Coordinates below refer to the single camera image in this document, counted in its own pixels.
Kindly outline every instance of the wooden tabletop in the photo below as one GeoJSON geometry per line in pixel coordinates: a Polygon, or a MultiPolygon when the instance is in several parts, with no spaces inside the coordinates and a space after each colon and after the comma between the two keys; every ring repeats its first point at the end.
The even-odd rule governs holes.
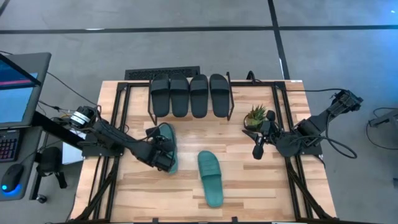
{"type": "MultiPolygon", "coordinates": [[[[289,90],[303,90],[302,82],[285,82],[289,90]]],[[[99,95],[101,115],[108,121],[117,84],[117,81],[103,82],[99,95]]],[[[243,119],[252,105],[275,110],[271,88],[233,86],[232,90],[235,109],[230,121],[214,116],[211,108],[202,119],[193,118],[190,113],[184,118],[174,118],[170,114],[159,119],[159,123],[166,121],[175,127],[178,146],[175,175],[138,162],[125,151],[119,166],[112,222],[151,222],[152,218],[159,218],[160,222],[230,222],[235,216],[247,222],[295,220],[284,158],[274,146],[264,145],[262,159],[255,160],[251,154],[254,142],[241,131],[243,119]],[[224,204],[220,208],[210,208],[204,198],[197,165],[197,155],[202,150],[213,152],[220,162],[224,192],[224,204]]],[[[284,126],[289,127],[281,92],[278,94],[284,126]]],[[[288,97],[294,123],[310,116],[305,92],[288,92],[288,97]]],[[[128,134],[137,139],[145,137],[144,130],[154,126],[147,113],[147,100],[148,87],[132,88],[126,124],[128,134]]],[[[123,100],[119,105],[118,122],[122,106],[123,100]]],[[[335,216],[323,164],[313,156],[302,156],[302,160],[309,191],[329,215],[335,216]]],[[[77,217],[87,206],[96,161],[97,158],[92,157],[83,163],[71,218],[77,217]]],[[[304,217],[302,196],[299,189],[297,192],[304,217]]],[[[108,192],[104,198],[100,217],[104,217],[108,192]]]]}

